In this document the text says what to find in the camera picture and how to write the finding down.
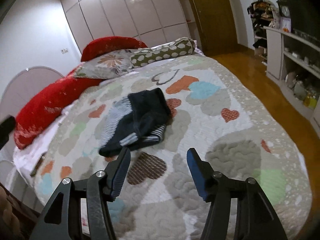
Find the person's hand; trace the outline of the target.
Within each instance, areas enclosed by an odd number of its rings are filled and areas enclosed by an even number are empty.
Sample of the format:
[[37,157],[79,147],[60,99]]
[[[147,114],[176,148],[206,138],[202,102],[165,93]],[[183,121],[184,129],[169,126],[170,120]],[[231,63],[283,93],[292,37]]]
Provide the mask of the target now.
[[20,222],[12,211],[12,205],[3,187],[1,187],[1,239],[24,239]]

